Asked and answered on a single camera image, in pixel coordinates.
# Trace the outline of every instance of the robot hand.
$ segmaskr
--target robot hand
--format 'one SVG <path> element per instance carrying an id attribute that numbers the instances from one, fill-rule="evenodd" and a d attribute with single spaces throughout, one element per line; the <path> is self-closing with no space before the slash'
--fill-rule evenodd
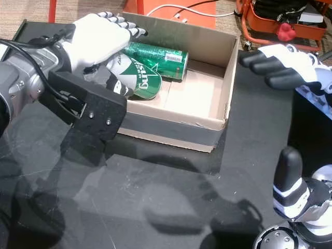
<path id="1" fill-rule="evenodd" d="M 300 52 L 292 45 L 261 47 L 239 61 L 255 74 L 264 75 L 271 88 L 288 90 L 306 85 L 313 92 L 332 93 L 331 69 L 313 54 Z"/>
<path id="2" fill-rule="evenodd" d="M 52 38 L 29 43 L 0 39 L 14 50 L 0 62 L 0 136 L 26 104 L 39 100 L 64 122 L 103 141 L 113 139 L 132 94 L 114 75 L 106 90 L 84 80 L 84 71 L 107 62 L 144 29 L 110 12 L 89 14 Z"/>
<path id="3" fill-rule="evenodd" d="M 135 23 L 111 12 L 88 14 L 75 21 L 74 25 L 76 28 L 71 39 L 61 42 L 70 58 L 73 73 L 106 61 L 123 49 L 131 38 L 147 34 Z"/>
<path id="4" fill-rule="evenodd" d="M 286 222 L 263 231 L 254 249 L 309 249 L 332 246 L 332 165 L 302 177 L 300 153 L 280 153 L 273 183 L 273 206 Z"/>

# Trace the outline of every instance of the black cable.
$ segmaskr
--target black cable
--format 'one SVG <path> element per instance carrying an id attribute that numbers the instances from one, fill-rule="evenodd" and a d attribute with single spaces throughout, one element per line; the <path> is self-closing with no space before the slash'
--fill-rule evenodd
<path id="1" fill-rule="evenodd" d="M 217 1 L 219 1 L 219 0 L 203 1 L 203 2 L 199 2 L 199 3 L 195 3 L 195 4 L 192 4 L 192 5 L 189 5 L 189 6 L 187 6 L 187 8 L 192 8 L 192 7 L 195 7 L 195 6 L 197 6 L 197 5 L 207 4 L 207 3 L 213 3 L 213 2 L 217 2 Z M 184 11 L 184 10 L 186 10 L 186 9 L 181 9 L 181 10 L 179 10 L 177 13 L 175 13 L 175 15 L 176 15 L 176 14 L 180 14 L 180 13 L 181 13 L 182 11 Z"/>
<path id="2" fill-rule="evenodd" d="M 23 57 L 25 57 L 35 68 L 37 74 L 39 75 L 41 81 L 43 82 L 45 88 L 53 95 L 55 96 L 57 99 L 62 100 L 64 102 L 68 101 L 68 97 L 59 93 L 57 90 L 55 90 L 48 82 L 45 74 L 43 73 L 43 71 L 40 69 L 39 65 L 37 64 L 37 62 L 31 57 L 30 54 L 28 54 L 24 49 L 20 48 L 19 46 L 17 46 L 15 44 L 15 41 L 9 41 L 9 40 L 5 40 L 5 39 L 0 39 L 0 44 L 4 44 L 6 46 L 8 46 L 9 48 L 17 51 L 18 53 L 20 53 Z"/>

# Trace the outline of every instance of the table surface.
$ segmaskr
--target table surface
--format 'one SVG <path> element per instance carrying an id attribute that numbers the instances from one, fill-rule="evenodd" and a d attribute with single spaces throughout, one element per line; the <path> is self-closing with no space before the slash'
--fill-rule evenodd
<path id="1" fill-rule="evenodd" d="M 292 92 L 238 65 L 222 162 L 206 174 L 179 169 L 186 158 L 167 149 L 156 153 L 168 166 L 119 155 L 150 143 L 123 135 L 104 150 L 39 103 L 27 106 L 0 140 L 0 247 L 9 236 L 9 248 L 251 248 L 281 221 L 272 181 L 291 108 Z"/>

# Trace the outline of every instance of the orange table leg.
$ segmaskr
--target orange table leg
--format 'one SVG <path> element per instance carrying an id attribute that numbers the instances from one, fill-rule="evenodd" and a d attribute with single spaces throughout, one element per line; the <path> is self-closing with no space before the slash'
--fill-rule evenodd
<path id="1" fill-rule="evenodd" d="M 48 9 L 48 22 L 54 23 L 56 21 L 57 0 L 50 0 Z"/>

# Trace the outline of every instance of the open cardboard box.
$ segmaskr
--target open cardboard box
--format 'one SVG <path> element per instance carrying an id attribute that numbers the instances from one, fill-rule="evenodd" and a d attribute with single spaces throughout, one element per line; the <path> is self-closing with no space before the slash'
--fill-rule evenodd
<path id="1" fill-rule="evenodd" d="M 182 82 L 163 80 L 149 101 L 128 101 L 119 133 L 211 152 L 230 111 L 239 40 L 234 35 L 177 21 L 122 13 L 148 30 L 138 40 L 189 52 Z"/>

